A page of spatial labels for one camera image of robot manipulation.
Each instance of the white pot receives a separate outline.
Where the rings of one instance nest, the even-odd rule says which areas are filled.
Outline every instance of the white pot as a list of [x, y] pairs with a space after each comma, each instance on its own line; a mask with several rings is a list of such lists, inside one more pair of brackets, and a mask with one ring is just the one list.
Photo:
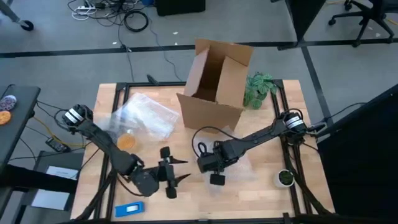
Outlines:
[[274, 177], [275, 186], [277, 186], [277, 187], [279, 187], [279, 188], [286, 188], [286, 187], [292, 186], [292, 185], [294, 184], [294, 177], [293, 177], [292, 183], [289, 184], [289, 185], [285, 185], [285, 184], [283, 184], [283, 183], [279, 180], [279, 174], [280, 174], [282, 171], [290, 172], [290, 171], [287, 170], [287, 169], [282, 169], [281, 171], [279, 171], [279, 172], [275, 175], [275, 177]]

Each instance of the paper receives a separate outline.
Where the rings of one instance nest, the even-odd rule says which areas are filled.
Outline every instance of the paper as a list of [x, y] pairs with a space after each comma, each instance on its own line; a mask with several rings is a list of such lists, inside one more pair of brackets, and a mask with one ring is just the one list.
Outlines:
[[[49, 166], [46, 174], [56, 175], [59, 177], [69, 178], [76, 180], [77, 170]], [[32, 206], [40, 208], [52, 208], [63, 210], [67, 204], [69, 193], [53, 192], [49, 190], [38, 190], [35, 198], [33, 199]]]

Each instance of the cardboard box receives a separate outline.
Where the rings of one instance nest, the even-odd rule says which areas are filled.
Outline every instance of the cardboard box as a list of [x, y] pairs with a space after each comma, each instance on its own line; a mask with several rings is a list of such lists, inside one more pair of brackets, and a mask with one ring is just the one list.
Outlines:
[[184, 125], [193, 129], [229, 126], [234, 130], [244, 109], [243, 96], [253, 48], [197, 39], [195, 52], [184, 93], [177, 93]]

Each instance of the chair wheel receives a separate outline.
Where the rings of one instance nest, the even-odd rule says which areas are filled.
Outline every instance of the chair wheel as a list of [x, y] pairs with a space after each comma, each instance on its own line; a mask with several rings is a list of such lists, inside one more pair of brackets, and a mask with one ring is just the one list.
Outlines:
[[353, 8], [353, 5], [352, 5], [352, 4], [347, 4], [347, 5], [344, 6], [344, 9], [345, 9], [346, 11], [350, 11], [352, 8]]
[[352, 44], [353, 47], [358, 47], [359, 45], [361, 45], [360, 40], [355, 40], [355, 42]]
[[26, 25], [28, 26], [23, 26], [21, 25], [21, 27], [26, 30], [26, 31], [32, 31], [34, 29], [33, 23], [31, 21], [24, 21], [26, 23]]
[[329, 26], [333, 26], [336, 23], [336, 19], [329, 20]]

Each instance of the floor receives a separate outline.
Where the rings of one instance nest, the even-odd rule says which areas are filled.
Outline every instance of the floor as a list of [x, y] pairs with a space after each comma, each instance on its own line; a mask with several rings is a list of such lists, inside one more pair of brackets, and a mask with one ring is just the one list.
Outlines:
[[[100, 83], [131, 82], [129, 62], [125, 53], [117, 53], [120, 46], [118, 27], [103, 27], [93, 19], [76, 21], [66, 1], [14, 0], [12, 9], [23, 19], [31, 20], [35, 30], [26, 32], [8, 18], [0, 15], [0, 55], [18, 52], [57, 52], [65, 50], [108, 49], [101, 54], [64, 54], [59, 56], [17, 57], [0, 56], [0, 85], [35, 85], [42, 89], [39, 100], [62, 108], [76, 103], [92, 108]], [[71, 3], [75, 8], [82, 1]], [[153, 21], [152, 29], [160, 45], [191, 45], [195, 38], [228, 42], [291, 42], [295, 31], [284, 2], [271, 4], [265, 0], [207, 1], [206, 11], [195, 14], [159, 17], [153, 7], [143, 9]], [[307, 41], [355, 39], [360, 26], [358, 18], [338, 19], [330, 27], [327, 23], [334, 14], [344, 12], [342, 4], [325, 4], [305, 35]], [[398, 21], [398, 15], [388, 14]], [[144, 21], [134, 20], [134, 26]], [[389, 23], [398, 33], [398, 26]], [[377, 24], [369, 23], [364, 39], [386, 38]], [[129, 47], [157, 46], [155, 35], [146, 29], [132, 33], [120, 28], [120, 38]], [[350, 45], [323, 45], [278, 51], [276, 47], [255, 47], [249, 74], [268, 72], [278, 79], [300, 80], [305, 101], [313, 123], [328, 113], [333, 114], [352, 103], [367, 102], [398, 83], [398, 44], [364, 44], [357, 49]], [[186, 80], [194, 57], [193, 50], [172, 50], [167, 58], [177, 68], [177, 75]], [[136, 82], [146, 82], [151, 74], [158, 81], [177, 81], [173, 66], [164, 60], [161, 51], [129, 53]], [[308, 60], [314, 72], [309, 72]], [[46, 107], [51, 113], [55, 111]], [[352, 111], [336, 116], [334, 121]], [[63, 141], [79, 143], [81, 139], [59, 130], [41, 110], [37, 116]], [[28, 125], [39, 131], [45, 129], [35, 121]], [[22, 138], [37, 155], [51, 151], [45, 138], [26, 129]], [[13, 157], [30, 156], [23, 144], [18, 144]], [[33, 168], [33, 159], [13, 161], [13, 164]], [[12, 202], [0, 223], [10, 223], [20, 194]]]

